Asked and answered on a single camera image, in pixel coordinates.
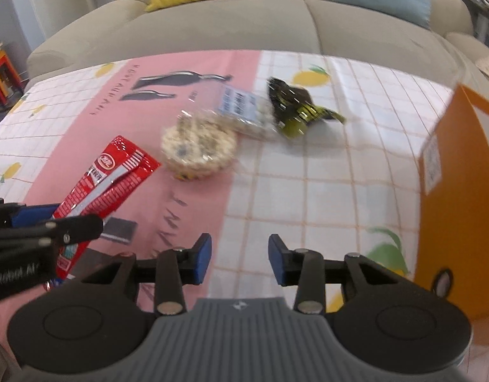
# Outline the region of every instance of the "orange box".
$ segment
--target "orange box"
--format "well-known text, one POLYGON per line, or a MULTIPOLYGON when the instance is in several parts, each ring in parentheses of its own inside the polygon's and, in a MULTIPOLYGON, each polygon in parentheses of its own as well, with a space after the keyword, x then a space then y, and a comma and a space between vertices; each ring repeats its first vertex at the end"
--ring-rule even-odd
MULTIPOLYGON (((421 218, 414 281, 489 329, 489 102, 458 86, 419 158, 421 218)), ((489 330, 477 332, 489 338, 489 330)))

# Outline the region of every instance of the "red wrapper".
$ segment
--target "red wrapper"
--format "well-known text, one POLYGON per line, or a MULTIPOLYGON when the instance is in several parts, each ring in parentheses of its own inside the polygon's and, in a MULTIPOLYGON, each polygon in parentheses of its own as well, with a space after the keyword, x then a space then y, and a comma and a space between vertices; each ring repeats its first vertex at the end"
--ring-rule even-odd
MULTIPOLYGON (((59 205, 53 218, 97 214, 105 219, 159 166, 134 143, 117 136, 59 205)), ((62 250, 57 259, 59 278, 67 277, 89 243, 68 245, 62 250)))

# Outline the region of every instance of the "black circular pad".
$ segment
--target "black circular pad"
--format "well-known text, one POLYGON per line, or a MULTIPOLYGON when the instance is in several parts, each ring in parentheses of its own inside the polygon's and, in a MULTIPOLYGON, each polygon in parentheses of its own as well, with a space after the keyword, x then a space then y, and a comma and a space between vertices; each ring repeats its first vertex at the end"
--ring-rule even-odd
POLYGON ((21 365, 72 374, 126 357, 147 331, 145 313, 118 291, 65 283, 21 307, 11 318, 7 338, 21 365))
POLYGON ((404 374, 459 363, 471 338, 456 306, 415 285, 369 286, 334 314, 333 331, 354 356, 404 374))

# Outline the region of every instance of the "metal screw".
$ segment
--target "metal screw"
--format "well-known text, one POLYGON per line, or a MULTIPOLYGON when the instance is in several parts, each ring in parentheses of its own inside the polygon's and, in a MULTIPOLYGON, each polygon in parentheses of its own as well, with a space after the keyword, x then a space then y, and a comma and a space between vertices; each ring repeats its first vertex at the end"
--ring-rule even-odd
POLYGON ((51 243, 52 243, 52 239, 48 237, 40 238, 39 241, 37 241, 37 244, 41 247, 47 247, 51 243))
POLYGON ((158 311, 166 316, 179 314, 182 311, 182 305, 176 301, 164 301, 156 307, 158 311))
POLYGON ((297 310, 304 314, 319 314, 323 306, 318 301, 306 300, 297 305, 297 310))

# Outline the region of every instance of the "plastic wrapper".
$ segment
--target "plastic wrapper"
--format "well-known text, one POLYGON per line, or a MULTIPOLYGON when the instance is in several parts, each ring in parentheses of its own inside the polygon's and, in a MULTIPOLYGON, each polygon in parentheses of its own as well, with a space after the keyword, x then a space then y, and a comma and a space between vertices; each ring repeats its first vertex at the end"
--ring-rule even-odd
POLYGON ((186 110, 192 108, 212 111, 221 124, 252 138, 270 139, 277 133, 271 102, 229 84, 216 81, 200 84, 186 105, 186 110))
POLYGON ((268 80, 269 99, 278 130, 287 138, 304 135, 308 127, 320 119, 345 123, 339 113, 314 105, 310 93, 303 88, 289 86, 283 80, 271 77, 268 80))
MULTIPOLYGON (((105 219, 160 164, 123 136, 117 136, 93 162, 53 213, 53 218, 97 214, 105 219)), ((89 242, 66 246, 57 259, 56 273, 65 279, 89 242)))
POLYGON ((183 112, 165 130, 162 151, 166 166, 180 180, 207 177, 228 166, 237 146, 235 132, 214 113, 183 112))

